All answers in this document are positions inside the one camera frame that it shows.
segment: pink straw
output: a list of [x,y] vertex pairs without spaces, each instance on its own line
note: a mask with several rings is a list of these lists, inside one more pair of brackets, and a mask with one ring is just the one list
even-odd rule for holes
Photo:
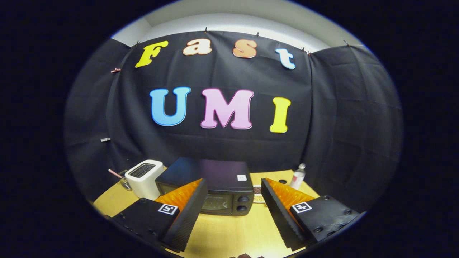
[[111,169],[108,169],[108,172],[112,173],[113,175],[119,177],[119,178],[123,178],[122,176],[118,175],[117,173],[115,173],[113,170]]

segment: pink letter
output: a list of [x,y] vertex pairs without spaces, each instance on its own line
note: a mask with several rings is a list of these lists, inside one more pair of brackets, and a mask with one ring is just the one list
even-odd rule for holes
[[228,125],[231,116],[234,114],[234,121],[231,127],[234,129],[250,129],[252,123],[250,122],[250,99],[253,97],[251,90],[238,90],[233,99],[226,104],[222,92],[219,89],[205,89],[202,94],[206,97],[206,113],[204,121],[201,122],[203,128],[217,127],[217,121],[214,119],[214,112],[217,114],[220,124],[223,127]]

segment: table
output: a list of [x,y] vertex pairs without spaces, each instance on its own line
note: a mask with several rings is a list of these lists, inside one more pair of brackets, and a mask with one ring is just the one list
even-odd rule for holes
[[[284,179],[290,183],[292,170],[250,173],[252,183],[260,185],[262,178]],[[302,182],[300,191],[317,198],[319,195]],[[116,183],[97,198],[93,205],[110,217],[123,211],[139,198]],[[281,258],[303,250],[285,247],[271,213],[264,203],[253,203],[246,216],[218,216],[200,213],[191,232],[185,252],[176,253],[185,258],[229,258],[248,254],[252,258]]]

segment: oven window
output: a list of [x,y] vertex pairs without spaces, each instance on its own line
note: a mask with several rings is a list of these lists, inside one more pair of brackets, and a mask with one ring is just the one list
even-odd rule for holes
[[232,195],[207,194],[202,209],[209,211],[231,209],[232,202]]
[[175,189],[177,189],[176,187],[170,187],[168,185],[160,185],[160,188],[164,192],[163,195],[165,195],[167,193],[170,193],[170,192],[174,191]]

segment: black curtain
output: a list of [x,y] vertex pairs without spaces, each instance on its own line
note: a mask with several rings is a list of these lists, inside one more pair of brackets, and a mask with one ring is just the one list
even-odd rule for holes
[[311,54],[313,107],[305,181],[358,212],[368,210],[398,164],[403,113],[393,82],[363,46]]
[[[186,43],[200,38],[211,41],[212,52],[183,55]],[[256,41],[254,58],[233,55],[239,39]],[[164,40],[168,46],[151,64],[135,68],[145,46]],[[277,48],[294,56],[295,69],[282,66]],[[110,73],[114,68],[121,71]],[[191,88],[185,119],[172,127],[156,124],[150,91],[168,89],[164,111],[173,115],[172,91],[180,86]],[[223,128],[219,122],[213,129],[200,127],[205,88],[220,89],[227,102],[237,90],[252,90],[252,128]],[[269,131],[274,97],[291,101],[283,134]],[[70,166],[91,200],[117,181],[108,168],[119,172],[145,159],[170,166],[185,156],[244,160],[251,172],[295,169],[305,162],[305,181],[313,189],[363,211],[381,195],[395,171],[402,122],[389,75],[364,47],[334,47],[309,56],[271,39],[211,31],[169,35],[132,48],[109,40],[74,83],[65,137]],[[100,141],[106,137],[111,140]]]
[[64,143],[69,166],[82,192],[91,201],[117,182],[106,122],[106,107],[114,77],[130,47],[109,39],[100,46],[73,83],[64,117]]

